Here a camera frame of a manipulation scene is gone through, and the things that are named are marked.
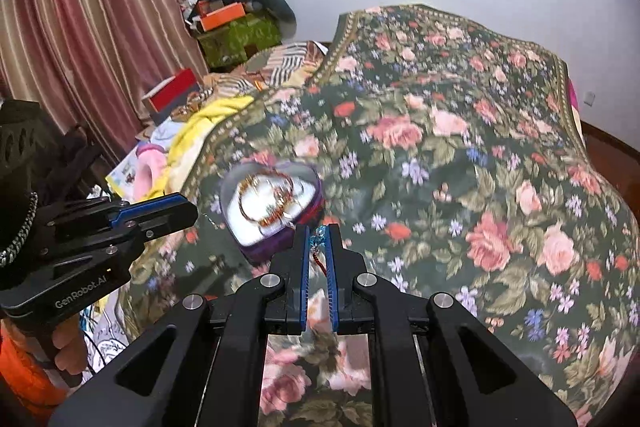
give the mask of orange box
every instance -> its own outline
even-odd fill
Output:
[[[223,24],[239,19],[240,17],[244,17],[244,15],[245,13],[242,3],[235,2],[210,13],[206,17],[203,17],[200,19],[200,23],[202,24],[202,29],[208,32],[213,28],[217,28],[218,26],[222,26]]]

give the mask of orange sleeve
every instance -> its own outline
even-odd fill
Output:
[[[33,359],[7,336],[0,336],[0,375],[42,425],[66,398],[66,392],[53,386]]]

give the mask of yellow blanket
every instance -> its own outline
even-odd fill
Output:
[[[254,97],[252,96],[219,98],[195,113],[175,136],[162,175],[141,201],[157,198],[171,192],[179,192],[211,129],[253,101]]]

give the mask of bed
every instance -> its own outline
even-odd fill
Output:
[[[238,162],[290,159],[318,169],[322,223],[371,272],[454,295],[579,425],[601,409],[638,345],[638,224],[591,168],[562,60],[430,7],[375,7],[343,15],[326,56],[275,48],[218,81],[162,187],[200,217],[87,311],[96,369],[182,296],[268,270],[226,230],[220,180]],[[270,338],[258,423],[370,426],[366,338],[331,333],[313,264],[310,281],[307,331]]]

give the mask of pink curtain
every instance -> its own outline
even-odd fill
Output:
[[[2,94],[40,102],[64,131],[88,122],[108,159],[135,143],[142,94],[206,73],[177,0],[0,0]]]

